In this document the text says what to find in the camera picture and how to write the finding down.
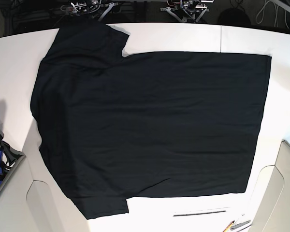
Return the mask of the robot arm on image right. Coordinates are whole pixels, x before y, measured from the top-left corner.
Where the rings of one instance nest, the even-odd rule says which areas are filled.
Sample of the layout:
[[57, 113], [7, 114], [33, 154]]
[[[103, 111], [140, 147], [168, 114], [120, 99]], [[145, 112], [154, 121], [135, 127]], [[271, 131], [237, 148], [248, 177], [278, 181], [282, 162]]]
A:
[[167, 6], [160, 8], [179, 23], [201, 23], [205, 13], [210, 12], [209, 5], [214, 0], [167, 0]]

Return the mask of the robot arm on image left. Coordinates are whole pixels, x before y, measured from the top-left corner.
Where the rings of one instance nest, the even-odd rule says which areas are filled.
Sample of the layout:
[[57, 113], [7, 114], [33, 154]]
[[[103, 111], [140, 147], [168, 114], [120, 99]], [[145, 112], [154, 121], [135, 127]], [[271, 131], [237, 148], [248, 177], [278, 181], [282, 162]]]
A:
[[67, 5], [62, 5], [60, 10], [66, 15], [91, 15], [101, 22], [117, 6], [119, 6], [118, 2], [110, 0], [70, 0]]

